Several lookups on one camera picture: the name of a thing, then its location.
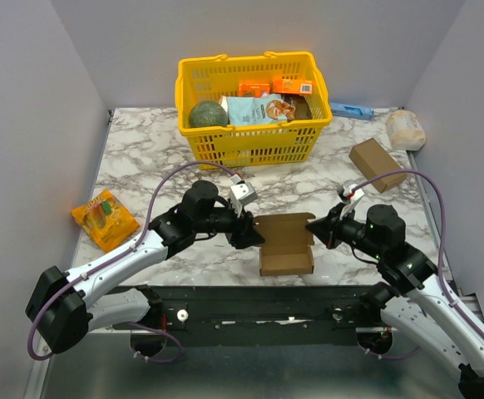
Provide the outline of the brown cardboard box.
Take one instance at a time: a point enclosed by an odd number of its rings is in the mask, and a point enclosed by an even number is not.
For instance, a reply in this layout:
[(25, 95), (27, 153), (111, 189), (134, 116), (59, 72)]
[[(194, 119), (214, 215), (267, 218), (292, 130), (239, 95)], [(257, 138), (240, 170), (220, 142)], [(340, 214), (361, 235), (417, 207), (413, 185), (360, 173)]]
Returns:
[(261, 277), (306, 275), (314, 272), (314, 236), (305, 226), (312, 213), (261, 215), (255, 228), (264, 237), (259, 246)]
[[(354, 145), (349, 158), (367, 180), (401, 169), (401, 166), (374, 138)], [(379, 193), (384, 193), (399, 186), (406, 178), (406, 174), (390, 175), (375, 181), (372, 186)]]

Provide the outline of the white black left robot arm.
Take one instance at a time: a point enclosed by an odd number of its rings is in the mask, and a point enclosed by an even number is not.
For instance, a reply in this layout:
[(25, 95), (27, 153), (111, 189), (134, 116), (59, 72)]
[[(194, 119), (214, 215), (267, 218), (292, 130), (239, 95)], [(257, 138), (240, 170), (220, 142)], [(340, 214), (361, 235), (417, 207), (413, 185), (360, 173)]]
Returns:
[(67, 272), (52, 266), (39, 277), (26, 315), (29, 355), (40, 359), (33, 338), (40, 335), (53, 354), (67, 351), (88, 332), (121, 323), (152, 328), (161, 315), (161, 300), (149, 288), (131, 288), (113, 293), (113, 288), (145, 268), (161, 264), (197, 241), (224, 234), (235, 249), (264, 243), (245, 206), (257, 199), (254, 187), (234, 175), (230, 197), (220, 197), (218, 188), (197, 180), (176, 204), (155, 217), (129, 242), (102, 257)]

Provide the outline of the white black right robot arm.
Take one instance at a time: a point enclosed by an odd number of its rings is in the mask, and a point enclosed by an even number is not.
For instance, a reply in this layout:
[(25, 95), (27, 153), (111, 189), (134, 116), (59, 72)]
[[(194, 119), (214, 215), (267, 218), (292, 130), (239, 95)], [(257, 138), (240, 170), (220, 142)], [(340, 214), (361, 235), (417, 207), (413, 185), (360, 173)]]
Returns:
[(458, 380), (465, 398), (484, 398), (484, 324), (406, 242), (405, 222), (391, 205), (370, 207), (364, 223), (343, 215), (345, 207), (336, 205), (305, 228), (330, 249), (346, 244), (376, 259), (383, 281), (358, 305), (360, 319), (396, 328)]

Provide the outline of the folded brown cardboard box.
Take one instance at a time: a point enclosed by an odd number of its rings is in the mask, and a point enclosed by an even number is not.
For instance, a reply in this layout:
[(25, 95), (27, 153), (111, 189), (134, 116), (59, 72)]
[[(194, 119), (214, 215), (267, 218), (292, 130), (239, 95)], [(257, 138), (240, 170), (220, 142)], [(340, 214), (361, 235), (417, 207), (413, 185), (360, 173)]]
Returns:
[[(354, 145), (349, 158), (367, 180), (401, 169), (401, 166), (374, 138)], [(390, 175), (375, 181), (372, 186), (379, 193), (384, 193), (399, 186), (406, 178), (406, 174)]]

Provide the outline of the orange snack box right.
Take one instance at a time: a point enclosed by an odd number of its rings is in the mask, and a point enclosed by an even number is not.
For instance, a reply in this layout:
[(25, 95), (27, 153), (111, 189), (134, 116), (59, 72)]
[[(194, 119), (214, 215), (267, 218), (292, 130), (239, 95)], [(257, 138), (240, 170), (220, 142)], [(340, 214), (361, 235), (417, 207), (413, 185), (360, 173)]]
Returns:
[(311, 95), (314, 82), (304, 79), (276, 78), (272, 81), (271, 91), (279, 94)]

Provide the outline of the orange snack box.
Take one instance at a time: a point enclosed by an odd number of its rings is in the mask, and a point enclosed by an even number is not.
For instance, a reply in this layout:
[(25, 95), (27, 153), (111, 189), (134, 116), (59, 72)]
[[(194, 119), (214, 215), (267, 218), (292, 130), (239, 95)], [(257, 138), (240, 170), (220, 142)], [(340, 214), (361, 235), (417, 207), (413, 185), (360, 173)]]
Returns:
[(260, 98), (270, 94), (270, 84), (267, 82), (241, 81), (238, 96)]
[(314, 82), (304, 79), (276, 78), (272, 81), (271, 91), (279, 94), (311, 95)]

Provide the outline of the orange snack box left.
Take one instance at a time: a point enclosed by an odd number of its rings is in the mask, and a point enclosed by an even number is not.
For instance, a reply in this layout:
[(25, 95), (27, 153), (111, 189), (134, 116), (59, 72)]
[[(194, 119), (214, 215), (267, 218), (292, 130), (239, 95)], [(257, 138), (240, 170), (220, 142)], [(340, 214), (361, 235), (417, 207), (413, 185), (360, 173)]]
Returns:
[(260, 98), (270, 94), (270, 84), (267, 82), (241, 81), (238, 96)]

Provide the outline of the dark brown snack packet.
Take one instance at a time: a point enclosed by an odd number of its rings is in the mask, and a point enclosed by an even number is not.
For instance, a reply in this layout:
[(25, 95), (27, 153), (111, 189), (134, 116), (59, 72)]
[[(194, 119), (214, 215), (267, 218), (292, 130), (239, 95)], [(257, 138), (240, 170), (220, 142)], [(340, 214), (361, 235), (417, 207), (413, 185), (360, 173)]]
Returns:
[(287, 113), (288, 121), (312, 120), (312, 111), (309, 104), (303, 96), (300, 95), (283, 95), (283, 99), (290, 107), (294, 109)]

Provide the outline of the blue tissue packet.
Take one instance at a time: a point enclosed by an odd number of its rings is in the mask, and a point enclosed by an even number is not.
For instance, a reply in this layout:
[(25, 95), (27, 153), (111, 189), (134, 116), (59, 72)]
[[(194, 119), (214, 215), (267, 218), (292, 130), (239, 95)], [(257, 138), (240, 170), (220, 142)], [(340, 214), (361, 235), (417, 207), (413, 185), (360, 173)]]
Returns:
[(330, 102), (330, 109), (334, 116), (369, 121), (374, 118), (374, 110), (367, 106), (355, 106), (337, 102)]

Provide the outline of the beige wrapped bread bag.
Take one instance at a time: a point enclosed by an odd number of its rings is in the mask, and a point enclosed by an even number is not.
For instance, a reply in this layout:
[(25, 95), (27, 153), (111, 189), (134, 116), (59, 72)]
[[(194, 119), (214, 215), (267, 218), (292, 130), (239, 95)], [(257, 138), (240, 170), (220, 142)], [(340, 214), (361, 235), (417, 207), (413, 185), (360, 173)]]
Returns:
[(426, 133), (411, 111), (394, 111), (386, 120), (386, 129), (394, 150), (417, 151), (426, 143)]

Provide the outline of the yellow plastic shopping basket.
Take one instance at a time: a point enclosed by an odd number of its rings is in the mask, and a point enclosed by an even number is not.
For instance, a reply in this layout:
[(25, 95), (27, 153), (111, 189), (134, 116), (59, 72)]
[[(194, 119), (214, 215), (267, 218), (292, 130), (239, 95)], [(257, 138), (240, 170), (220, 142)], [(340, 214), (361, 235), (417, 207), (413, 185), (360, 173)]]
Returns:
[(309, 52), (183, 59), (175, 105), (194, 157), (228, 167), (303, 162), (332, 120)]

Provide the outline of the green round melon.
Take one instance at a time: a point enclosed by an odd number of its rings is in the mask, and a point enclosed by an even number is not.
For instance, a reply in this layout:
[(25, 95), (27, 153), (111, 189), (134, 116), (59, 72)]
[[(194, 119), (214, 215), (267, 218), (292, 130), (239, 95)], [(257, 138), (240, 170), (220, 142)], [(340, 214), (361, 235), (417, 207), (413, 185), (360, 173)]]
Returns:
[(220, 126), (226, 127), (229, 117), (225, 109), (214, 101), (201, 101), (196, 104), (189, 114), (190, 128)]

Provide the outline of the light blue snack bag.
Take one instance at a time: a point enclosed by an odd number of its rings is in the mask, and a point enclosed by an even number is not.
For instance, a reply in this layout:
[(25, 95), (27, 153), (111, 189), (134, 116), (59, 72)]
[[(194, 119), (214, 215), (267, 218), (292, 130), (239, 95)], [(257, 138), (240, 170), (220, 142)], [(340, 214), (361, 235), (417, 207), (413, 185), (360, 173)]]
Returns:
[(280, 94), (269, 94), (260, 98), (228, 96), (227, 113), (231, 125), (261, 126), (287, 120), (287, 113), (294, 108)]

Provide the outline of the orange gummy candy bag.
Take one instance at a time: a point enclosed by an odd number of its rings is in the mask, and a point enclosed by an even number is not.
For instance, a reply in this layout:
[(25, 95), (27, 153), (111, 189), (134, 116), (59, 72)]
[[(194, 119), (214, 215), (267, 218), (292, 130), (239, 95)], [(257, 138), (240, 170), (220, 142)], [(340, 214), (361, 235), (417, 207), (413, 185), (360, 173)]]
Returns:
[(140, 227), (127, 207), (109, 190), (72, 209), (71, 215), (105, 253), (117, 248)]

